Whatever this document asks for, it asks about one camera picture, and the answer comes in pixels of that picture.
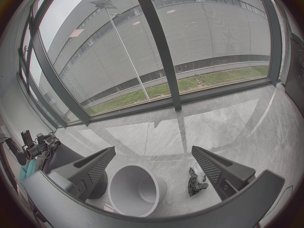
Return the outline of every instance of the green lawn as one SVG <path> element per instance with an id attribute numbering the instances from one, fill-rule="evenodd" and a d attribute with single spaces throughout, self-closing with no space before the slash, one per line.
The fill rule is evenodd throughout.
<path id="1" fill-rule="evenodd" d="M 191 78 L 184 78 L 177 81 L 179 91 L 183 91 L 189 88 L 197 87 L 200 84 L 196 79 L 202 79 L 204 84 L 212 85 L 224 81 L 237 80 L 243 78 L 259 77 L 268 74 L 268 67 L 253 67 L 253 68 L 243 68 L 243 69 L 233 69 L 223 72 L 203 74 Z M 168 84 L 162 84 L 158 86 L 152 86 L 146 88 L 147 94 L 150 98 L 154 98 L 161 95 L 169 95 Z M 125 105 L 132 104 L 137 101 L 142 101 L 146 99 L 145 94 L 142 90 L 138 90 L 122 97 L 101 103 L 99 105 L 93 106 L 87 109 L 89 114 L 97 114 L 107 110 L 115 109 Z"/>

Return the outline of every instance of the black chair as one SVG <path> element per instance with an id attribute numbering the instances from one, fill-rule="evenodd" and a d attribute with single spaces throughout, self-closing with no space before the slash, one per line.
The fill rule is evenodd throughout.
<path id="1" fill-rule="evenodd" d="M 77 160 L 82 159 L 83 156 L 71 150 L 69 147 L 65 146 L 63 143 L 59 145 L 55 151 L 52 152 L 50 158 L 44 164 L 42 171 L 45 174 L 49 174 L 52 170 L 59 168 L 61 166 L 70 164 Z M 98 199 L 106 191 L 108 184 L 108 176 L 104 171 L 100 179 L 97 181 L 96 186 L 93 188 L 89 199 Z"/>

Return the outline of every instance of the gray building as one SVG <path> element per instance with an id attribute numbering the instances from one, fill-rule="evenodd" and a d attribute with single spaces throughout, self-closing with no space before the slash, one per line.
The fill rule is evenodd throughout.
<path id="1" fill-rule="evenodd" d="M 85 109 L 140 90 L 104 10 L 82 0 L 54 37 L 48 56 L 63 84 Z M 138 0 L 108 0 L 117 30 L 145 86 L 166 83 L 154 38 Z M 152 0 L 177 79 L 235 68 L 268 66 L 269 24 L 261 0 Z M 75 29 L 83 29 L 70 37 Z M 39 88 L 62 117 L 71 112 L 44 75 Z"/>

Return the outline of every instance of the street light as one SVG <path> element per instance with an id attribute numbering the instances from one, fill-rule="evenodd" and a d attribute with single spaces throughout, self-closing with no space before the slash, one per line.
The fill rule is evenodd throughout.
<path id="1" fill-rule="evenodd" d="M 113 26 L 113 28 L 114 28 L 114 30 L 115 30 L 115 32 L 116 32 L 116 35 L 117 35 L 117 37 L 118 37 L 118 39 L 119 39 L 119 41 L 120 41 L 120 43 L 121 43 L 121 45 L 122 45 L 122 47 L 123 47 L 123 49 L 124 49 L 126 55 L 127 55 L 127 58 L 129 59 L 129 62 L 130 62 L 131 66 L 132 66 L 132 68 L 133 68 L 133 70 L 134 70 L 134 73 L 135 73 L 135 75 L 136 75 L 136 77 L 137 77 L 137 79 L 138 79 L 138 81 L 139 81 L 139 84 L 140 84 L 140 86 L 141 86 L 143 92 L 145 93 L 145 96 L 146 96 L 146 98 L 147 98 L 147 101 L 150 101 L 150 98 L 149 98 L 149 96 L 148 96 L 148 94 L 147 94 L 147 92 L 146 92 L 146 89 L 145 89 L 145 87 L 143 86 L 143 84 L 142 84 L 142 82 L 141 82 L 141 80 L 140 80 L 140 78 L 139 78 L 139 76 L 138 76 L 138 73 L 137 73 L 137 71 L 136 71 L 136 69 L 135 69 L 135 67 L 134 67 L 134 64 L 132 63 L 132 60 L 131 60 L 131 58 L 130 58 L 128 52 L 127 52 L 127 49 L 126 49 L 126 47 L 125 47 L 123 41 L 121 40 L 120 35 L 119 35 L 119 33 L 118 33 L 117 29 L 116 29 L 116 26 L 114 25 L 114 22 L 113 22 L 113 20 L 112 20 L 110 14 L 109 14 L 109 12 L 108 12 L 108 10 L 107 10 L 107 8 L 108 8 L 108 9 L 117 9 L 117 7 L 115 7 L 112 3 L 110 3 L 110 2 L 108 2 L 108 1 L 106 1 L 106 0 L 98 0 L 98 1 L 89 2 L 89 3 L 95 4 L 95 6 L 96 6 L 97 8 L 105 9 L 105 12 L 107 13 L 107 15 L 108 15 L 108 17 L 109 17 L 109 19 L 110 19 L 110 21 L 111 21 L 111 24 L 112 24 L 112 26 Z"/>

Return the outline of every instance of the textured grip pad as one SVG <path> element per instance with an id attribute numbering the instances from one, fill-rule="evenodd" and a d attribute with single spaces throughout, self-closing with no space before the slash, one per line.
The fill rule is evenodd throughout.
<path id="1" fill-rule="evenodd" d="M 92 183 L 95 183 L 99 179 L 101 173 L 105 170 L 105 168 L 108 166 L 108 164 L 114 158 L 115 155 L 115 148 L 107 150 L 107 152 L 100 159 L 100 161 L 98 161 L 96 165 L 89 170 L 88 174 Z"/>
<path id="2" fill-rule="evenodd" d="M 203 169 L 207 177 L 217 184 L 222 172 L 216 168 L 203 154 L 201 154 L 195 146 L 192 147 L 192 155 Z"/>

